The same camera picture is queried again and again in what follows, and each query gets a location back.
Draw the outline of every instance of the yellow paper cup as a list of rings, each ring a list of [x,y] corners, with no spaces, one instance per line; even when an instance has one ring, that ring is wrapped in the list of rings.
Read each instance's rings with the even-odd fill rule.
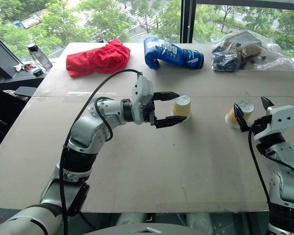
[[[237,105],[241,108],[242,112],[244,113],[244,119],[247,121],[254,111],[254,104],[246,99],[242,99],[239,102],[237,102]],[[232,108],[228,114],[225,116],[226,123],[232,127],[232,128],[240,128],[240,125],[235,119],[234,109]]]
[[[187,94],[180,94],[174,99],[172,114],[174,116],[185,116],[187,119],[191,116],[191,98]]]

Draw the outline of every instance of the boxing glove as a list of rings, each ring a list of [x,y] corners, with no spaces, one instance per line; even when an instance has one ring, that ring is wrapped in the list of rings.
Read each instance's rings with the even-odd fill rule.
[[[160,65],[157,59],[170,64],[201,69],[204,55],[197,50],[181,49],[176,45],[157,37],[144,40],[145,62],[149,68],[157,70]]]

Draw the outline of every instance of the green foliage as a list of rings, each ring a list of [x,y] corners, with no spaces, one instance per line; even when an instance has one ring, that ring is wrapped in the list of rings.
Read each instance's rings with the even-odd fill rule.
[[[233,6],[233,12],[244,14],[247,11],[245,6]]]
[[[216,22],[222,22],[222,21],[223,21],[223,17],[218,16],[217,19],[216,19]],[[244,23],[236,21],[234,15],[232,15],[230,18],[225,19],[224,26],[227,28],[226,32],[229,31],[230,27],[235,27],[235,28],[238,28],[238,29],[246,29],[247,28]]]
[[[229,5],[223,5],[221,8],[221,11],[224,12],[224,16],[223,16],[223,21],[222,21],[222,28],[221,28],[221,32],[223,32],[223,28],[224,28],[224,23],[226,20],[226,17],[230,14],[233,13],[234,7],[233,6],[229,6]]]
[[[0,0],[0,19],[15,21],[27,18],[29,14],[46,8],[54,0]]]
[[[72,42],[89,42],[88,28],[77,25],[79,17],[73,11],[65,8],[66,2],[56,1],[48,3],[48,12],[42,17],[42,24],[37,30],[42,31],[47,37],[55,36],[61,40],[58,46],[66,46]]]
[[[276,9],[250,7],[246,11],[247,16],[243,18],[244,22],[247,22],[246,27],[249,30],[256,31],[270,30],[273,21],[277,19],[279,12]]]
[[[217,30],[213,21],[217,18],[214,14],[214,6],[200,5],[196,6],[196,16],[194,22],[193,42],[206,43],[210,41],[212,34],[221,35]],[[180,40],[180,24],[181,24],[181,2],[180,0],[172,0],[167,5],[163,13],[159,14],[159,20],[163,25],[157,29],[153,28],[153,32],[159,37],[173,43],[179,43]]]
[[[129,0],[128,1],[132,9],[130,10],[132,15],[143,18],[139,21],[139,24],[147,33],[150,31],[150,25],[148,19],[156,15],[156,13],[162,8],[162,0]]]
[[[198,43],[210,42],[212,34],[221,35],[213,21],[218,17],[213,14],[214,7],[211,5],[197,5],[194,21],[193,41]]]
[[[26,48],[29,43],[36,43],[48,55],[53,48],[89,39],[88,29],[76,26],[79,18],[65,9],[64,2],[55,1],[47,7],[49,11],[43,15],[42,24],[29,29],[0,20],[0,38],[21,60],[31,60]]]
[[[275,40],[285,53],[294,57],[294,11],[283,10],[279,18],[279,29],[275,32]]]
[[[55,36],[47,37],[44,32],[38,33],[36,28],[18,28],[7,21],[0,21],[0,38],[23,61],[32,60],[26,48],[29,43],[35,42],[47,55],[61,43]]]
[[[222,5],[214,5],[215,14],[221,11]]]
[[[172,0],[165,10],[159,13],[160,28],[152,28],[152,31],[159,37],[172,43],[180,42],[181,27],[181,2]]]
[[[24,12],[28,15],[46,8],[46,4],[53,0],[20,0],[23,4]]]
[[[86,25],[92,29],[92,35],[100,33],[100,37],[106,40],[118,38],[121,41],[128,40],[128,31],[132,22],[125,14],[121,13],[113,0],[84,0],[79,3],[80,11],[87,11]]]
[[[0,0],[0,19],[17,20],[16,15],[21,14],[23,5],[19,0]]]

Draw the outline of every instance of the clear plastic bag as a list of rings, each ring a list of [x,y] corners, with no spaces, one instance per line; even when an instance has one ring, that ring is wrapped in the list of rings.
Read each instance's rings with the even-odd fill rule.
[[[215,71],[294,71],[294,63],[273,38],[249,30],[211,36],[212,69]]]

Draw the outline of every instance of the desk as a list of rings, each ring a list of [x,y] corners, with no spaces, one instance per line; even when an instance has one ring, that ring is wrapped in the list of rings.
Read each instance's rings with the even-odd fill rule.
[[[66,57],[96,47],[102,43],[71,43],[61,54],[58,62],[38,87],[34,96],[65,96],[79,92],[92,92],[106,77],[93,73],[71,78],[66,71]],[[136,69],[153,82],[155,91],[172,90],[201,96],[294,96],[294,71],[240,71],[220,73],[211,70],[211,46],[208,44],[182,44],[183,48],[196,49],[204,54],[201,70],[181,68],[160,61],[159,70],[151,70],[144,60],[143,44],[125,44],[131,49],[127,69]],[[100,90],[108,96],[131,96],[136,74],[119,74]]]
[[[69,45],[64,53],[72,48]],[[89,44],[79,46],[80,50],[87,48]],[[134,65],[137,53],[138,49],[132,48],[128,68]],[[219,74],[210,71],[209,57],[205,56],[203,70],[163,64],[159,71],[153,71],[143,63],[133,66],[154,81],[157,91],[191,94],[192,117],[170,128],[155,129],[148,123],[115,128],[114,138],[103,146],[95,161],[83,211],[268,209],[249,153],[247,133],[228,127],[224,116],[233,102],[242,98],[256,106],[250,120],[263,116],[261,95],[267,95],[278,105],[294,106],[294,72]],[[68,92],[90,92],[106,77],[94,74],[73,80],[64,74],[64,59],[61,56],[0,145],[0,208],[21,209],[39,202],[40,193],[60,159],[68,129],[87,99],[70,96]],[[135,75],[123,74],[109,81],[101,92],[112,93],[114,99],[128,97],[134,84],[127,77],[130,75],[134,79]],[[159,118],[171,113],[172,101],[155,105]],[[294,126],[285,138],[294,146]],[[259,155],[257,159],[267,182],[271,163]]]

